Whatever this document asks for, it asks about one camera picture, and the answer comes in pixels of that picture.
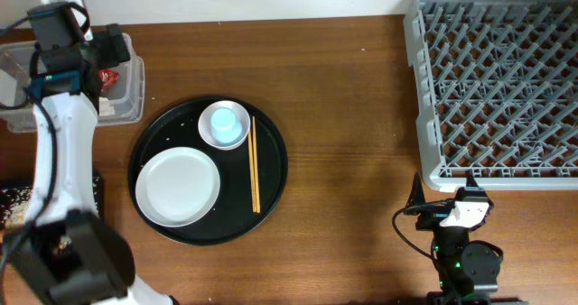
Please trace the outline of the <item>red snack wrapper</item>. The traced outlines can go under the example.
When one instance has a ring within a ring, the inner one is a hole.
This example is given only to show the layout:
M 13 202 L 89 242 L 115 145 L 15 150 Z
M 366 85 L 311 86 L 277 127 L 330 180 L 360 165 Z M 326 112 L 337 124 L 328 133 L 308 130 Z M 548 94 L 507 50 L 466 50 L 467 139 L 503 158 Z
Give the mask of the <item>red snack wrapper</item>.
M 98 74 L 102 81 L 102 92 L 106 92 L 112 88 L 119 79 L 119 73 L 112 69 L 102 69 Z

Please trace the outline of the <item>white tissue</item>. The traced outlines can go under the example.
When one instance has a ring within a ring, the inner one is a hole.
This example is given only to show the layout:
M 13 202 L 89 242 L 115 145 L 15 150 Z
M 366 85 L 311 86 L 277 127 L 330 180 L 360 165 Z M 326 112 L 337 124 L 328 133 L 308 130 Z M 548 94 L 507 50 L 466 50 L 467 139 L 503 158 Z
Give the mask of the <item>white tissue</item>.
M 113 116 L 115 113 L 115 109 L 110 105 L 110 100 L 106 97 L 101 97 L 99 99 L 98 115 L 101 117 Z

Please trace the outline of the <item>white bowl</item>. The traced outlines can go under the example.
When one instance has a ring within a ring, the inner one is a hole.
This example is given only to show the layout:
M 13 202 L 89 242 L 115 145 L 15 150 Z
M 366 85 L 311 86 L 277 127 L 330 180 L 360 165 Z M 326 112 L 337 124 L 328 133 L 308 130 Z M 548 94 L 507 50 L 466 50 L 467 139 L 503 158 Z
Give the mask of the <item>white bowl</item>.
M 242 125 L 241 136 L 230 144 L 222 144 L 217 142 L 211 133 L 210 117 L 216 109 L 221 107 L 232 109 Z M 220 100 L 207 106 L 201 112 L 198 122 L 198 129 L 201 139 L 208 145 L 222 151 L 234 150 L 238 148 L 243 142 L 245 142 L 250 126 L 251 120 L 248 111 L 238 102 L 234 102 L 232 100 Z

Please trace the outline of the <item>light blue cup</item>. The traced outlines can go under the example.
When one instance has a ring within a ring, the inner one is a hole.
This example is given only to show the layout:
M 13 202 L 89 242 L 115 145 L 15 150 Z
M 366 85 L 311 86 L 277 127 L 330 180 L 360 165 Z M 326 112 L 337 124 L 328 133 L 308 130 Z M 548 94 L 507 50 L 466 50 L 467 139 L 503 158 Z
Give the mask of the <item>light blue cup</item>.
M 211 133 L 219 143 L 230 144 L 241 136 L 242 125 L 230 108 L 216 109 L 210 117 L 210 125 Z

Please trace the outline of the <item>white plate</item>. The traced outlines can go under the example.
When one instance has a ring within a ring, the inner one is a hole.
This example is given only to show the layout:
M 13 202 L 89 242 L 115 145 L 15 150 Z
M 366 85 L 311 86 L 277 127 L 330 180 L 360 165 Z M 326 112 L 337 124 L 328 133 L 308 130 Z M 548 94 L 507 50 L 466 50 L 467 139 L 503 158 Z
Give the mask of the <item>white plate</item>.
M 220 175 L 204 152 L 174 147 L 156 154 L 140 170 L 135 200 L 144 216 L 158 226 L 193 224 L 215 205 Z

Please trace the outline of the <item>wooden chopstick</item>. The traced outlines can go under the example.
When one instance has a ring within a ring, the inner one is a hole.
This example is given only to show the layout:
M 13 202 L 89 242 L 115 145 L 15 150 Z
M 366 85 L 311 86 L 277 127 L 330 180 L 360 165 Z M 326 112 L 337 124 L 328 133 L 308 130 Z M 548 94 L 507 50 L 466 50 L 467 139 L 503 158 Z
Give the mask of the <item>wooden chopstick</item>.
M 251 129 L 249 129 L 249 132 L 247 135 L 247 147 L 248 147 L 248 159 L 249 159 L 249 174 L 250 174 L 250 185 L 251 185 L 252 210 L 254 213 L 257 213 L 258 206 L 256 204 L 254 155 L 253 155 L 253 143 L 252 143 Z
M 253 116 L 251 118 L 251 134 L 253 143 L 253 155 L 254 155 L 254 174 L 255 174 L 255 187 L 256 187 L 256 204 L 258 206 L 257 213 L 261 212 L 260 205 L 260 189 L 259 189 L 259 178 L 258 178 L 258 159 L 257 159 L 257 149 L 256 149 L 256 118 Z

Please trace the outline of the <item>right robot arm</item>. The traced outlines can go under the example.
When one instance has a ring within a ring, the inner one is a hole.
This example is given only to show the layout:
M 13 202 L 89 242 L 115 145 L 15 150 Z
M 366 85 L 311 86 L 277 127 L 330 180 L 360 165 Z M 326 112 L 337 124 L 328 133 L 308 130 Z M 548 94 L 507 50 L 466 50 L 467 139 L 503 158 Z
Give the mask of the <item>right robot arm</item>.
M 504 252 L 494 244 L 470 239 L 470 233 L 486 223 L 494 208 L 487 192 L 470 175 L 466 184 L 450 199 L 426 201 L 418 173 L 406 205 L 392 216 L 397 235 L 417 253 L 433 263 L 439 276 L 439 291 L 431 291 L 425 302 L 443 304 L 521 304 L 520 299 L 494 299 Z M 415 229 L 433 234 L 430 248 L 425 251 L 401 233 L 396 224 L 400 215 L 416 216 Z

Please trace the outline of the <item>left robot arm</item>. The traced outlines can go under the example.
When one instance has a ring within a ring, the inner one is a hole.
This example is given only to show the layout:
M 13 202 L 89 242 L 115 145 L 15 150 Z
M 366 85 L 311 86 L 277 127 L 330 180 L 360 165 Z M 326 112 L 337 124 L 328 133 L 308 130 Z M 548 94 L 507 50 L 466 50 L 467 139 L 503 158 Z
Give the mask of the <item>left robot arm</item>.
M 25 88 L 37 127 L 33 194 L 22 228 L 5 234 L 3 263 L 44 304 L 174 304 L 137 276 L 129 244 L 94 198 L 99 72 L 130 60 L 122 30 L 110 24 L 89 42 L 59 25 L 35 35 Z

